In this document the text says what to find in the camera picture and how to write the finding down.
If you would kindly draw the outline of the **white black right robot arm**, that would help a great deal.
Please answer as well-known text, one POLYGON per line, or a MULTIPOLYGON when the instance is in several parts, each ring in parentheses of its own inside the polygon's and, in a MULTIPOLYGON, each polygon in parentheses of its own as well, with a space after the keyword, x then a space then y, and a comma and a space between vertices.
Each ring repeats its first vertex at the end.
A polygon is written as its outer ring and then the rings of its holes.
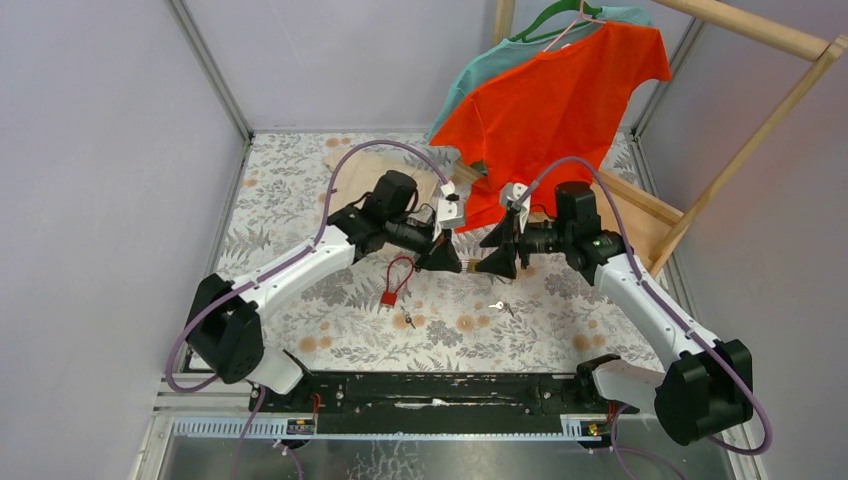
POLYGON ((663 366, 649 370, 614 355, 585 362, 573 386, 577 405, 597 412, 610 401, 626 403, 655 416, 680 445, 751 420, 754 406, 745 393, 753 387, 753 372, 747 347, 739 340, 720 340, 661 289, 623 236, 603 228, 588 184, 559 184, 551 221, 528 221, 528 191, 520 183, 503 188, 505 215, 482 240, 491 252, 477 263, 477 271, 515 278, 534 255, 564 255, 637 327, 663 366))

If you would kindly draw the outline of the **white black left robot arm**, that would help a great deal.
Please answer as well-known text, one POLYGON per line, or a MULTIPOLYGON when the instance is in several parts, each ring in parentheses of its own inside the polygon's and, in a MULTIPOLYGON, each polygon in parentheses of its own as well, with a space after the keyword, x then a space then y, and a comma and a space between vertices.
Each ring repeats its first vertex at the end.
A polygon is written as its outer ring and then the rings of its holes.
POLYGON ((259 384, 272 390, 272 398, 285 410, 301 409, 311 388, 304 369, 290 355, 266 348, 263 319, 386 244, 411 253, 418 270, 461 272, 451 236, 464 221, 463 207, 452 182, 439 189, 442 196, 431 217, 416 221, 409 207, 417 197, 415 181, 389 170, 372 191, 331 213, 315 239, 234 280, 207 276, 192 301, 185 342, 214 379, 259 384))

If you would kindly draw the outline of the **red cable lock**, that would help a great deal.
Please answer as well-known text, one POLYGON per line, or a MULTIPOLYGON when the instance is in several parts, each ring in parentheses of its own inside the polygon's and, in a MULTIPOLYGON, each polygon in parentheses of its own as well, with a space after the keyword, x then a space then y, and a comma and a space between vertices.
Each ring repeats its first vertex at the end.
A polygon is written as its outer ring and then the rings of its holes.
POLYGON ((406 255, 392 259, 385 272, 385 288, 381 294, 379 304, 385 307, 394 307, 399 293, 406 287, 415 272, 414 260, 406 255), (404 274, 395 274, 394 271, 405 265, 404 274))

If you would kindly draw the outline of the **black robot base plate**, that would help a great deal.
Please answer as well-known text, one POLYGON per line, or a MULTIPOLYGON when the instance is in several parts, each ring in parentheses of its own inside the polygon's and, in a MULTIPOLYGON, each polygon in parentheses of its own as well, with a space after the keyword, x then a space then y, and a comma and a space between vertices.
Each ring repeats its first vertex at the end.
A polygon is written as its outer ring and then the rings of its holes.
POLYGON ((366 418, 379 425, 447 421, 493 425, 519 417, 587 417, 609 427, 627 412, 591 392, 578 373, 357 372, 306 370, 286 394, 253 390, 250 408, 286 417, 366 418))

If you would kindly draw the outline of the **brass padlock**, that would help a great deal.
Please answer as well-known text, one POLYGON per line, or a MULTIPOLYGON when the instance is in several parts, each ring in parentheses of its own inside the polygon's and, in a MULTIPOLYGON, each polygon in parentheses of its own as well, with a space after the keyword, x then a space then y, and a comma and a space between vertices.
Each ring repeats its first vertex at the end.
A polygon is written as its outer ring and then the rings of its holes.
POLYGON ((478 262, 470 262, 464 267, 466 273, 481 274, 482 271, 478 268, 478 262))

